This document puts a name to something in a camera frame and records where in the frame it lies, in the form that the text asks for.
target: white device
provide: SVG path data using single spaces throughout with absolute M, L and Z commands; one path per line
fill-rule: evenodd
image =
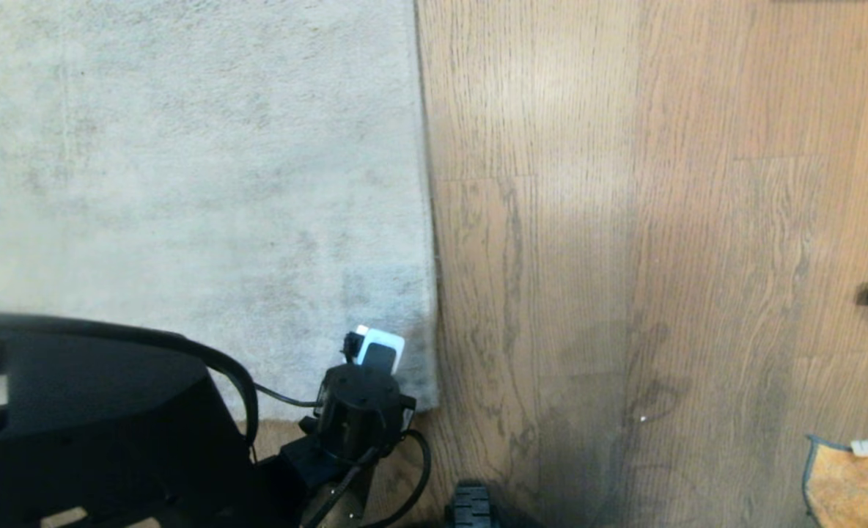
M 355 364 L 391 364 L 391 374 L 394 375 L 398 371 L 401 352 L 405 350 L 405 338 L 363 325 L 356 328 L 356 333 L 363 337 L 363 345 L 356 355 Z

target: black cable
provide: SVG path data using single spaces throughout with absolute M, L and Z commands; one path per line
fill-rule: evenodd
M 366 454 L 359 458 L 359 461 L 350 468 L 349 472 L 347 472 L 343 481 L 333 489 L 333 496 L 331 496 L 327 502 L 323 503 L 323 506 L 317 510 L 317 513 L 315 513 L 312 518 L 310 518 L 310 521 L 307 521 L 306 528 L 317 528 L 317 526 L 320 525 L 320 522 L 323 521 L 326 514 L 330 513 L 330 510 L 333 509 L 334 505 L 336 505 L 336 503 L 343 497 L 343 494 L 346 492 L 346 489 L 350 487 L 350 484 L 353 483 L 353 479 L 356 475 L 359 474 L 368 463 L 375 462 L 373 458 L 375 458 L 377 453 L 378 449 L 370 447 L 370 449 L 366 451 Z
M 320 407 L 319 401 L 300 401 L 299 399 L 286 397 L 286 395 L 273 391 L 264 385 L 255 384 L 255 388 L 263 394 L 270 395 L 270 397 L 278 401 L 283 401 L 284 403 L 294 405 L 295 407 Z
M 412 491 L 411 495 L 408 496 L 408 500 L 405 501 L 405 504 L 401 505 L 401 508 L 398 508 L 394 514 L 391 514 L 388 518 L 381 519 L 381 521 L 373 522 L 373 524 L 364 525 L 362 528 L 385 528 L 385 526 L 394 524 L 398 519 L 404 517 L 408 511 L 411 511 L 411 508 L 413 508 L 418 502 L 418 499 L 421 498 L 421 494 L 424 493 L 427 479 L 430 479 L 431 477 L 431 448 L 430 445 L 427 445 L 427 440 L 424 440 L 424 435 L 414 429 L 408 429 L 405 431 L 405 436 L 410 436 L 411 438 L 414 438 L 414 441 L 418 442 L 418 447 L 421 447 L 421 455 L 424 457 L 424 468 L 421 470 L 421 478 L 418 480 L 418 485 L 415 485 L 414 491 Z

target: wooden floor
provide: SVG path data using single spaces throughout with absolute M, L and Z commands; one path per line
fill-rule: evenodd
M 548 527 L 809 526 L 804 435 L 868 438 L 868 2 L 418 9 L 443 407 L 411 519 L 478 479 Z

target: black wheel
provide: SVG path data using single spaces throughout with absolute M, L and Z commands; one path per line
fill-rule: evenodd
M 444 517 L 446 528 L 500 528 L 484 485 L 458 485 L 454 502 L 444 508 Z

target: white rug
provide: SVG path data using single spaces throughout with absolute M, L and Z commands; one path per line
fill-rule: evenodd
M 178 331 L 296 398 L 364 323 L 430 407 L 421 111 L 410 0 L 0 0 L 0 310 Z

